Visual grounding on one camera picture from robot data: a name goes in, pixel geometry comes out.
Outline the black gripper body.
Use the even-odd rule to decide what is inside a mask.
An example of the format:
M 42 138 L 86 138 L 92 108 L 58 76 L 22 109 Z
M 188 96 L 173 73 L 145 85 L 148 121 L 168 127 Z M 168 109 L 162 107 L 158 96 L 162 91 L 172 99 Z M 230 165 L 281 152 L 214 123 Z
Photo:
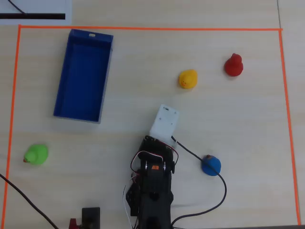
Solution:
M 146 135 L 142 141 L 142 150 L 163 158 L 173 158 L 174 155 L 178 157 L 178 153 L 173 147 L 149 135 Z

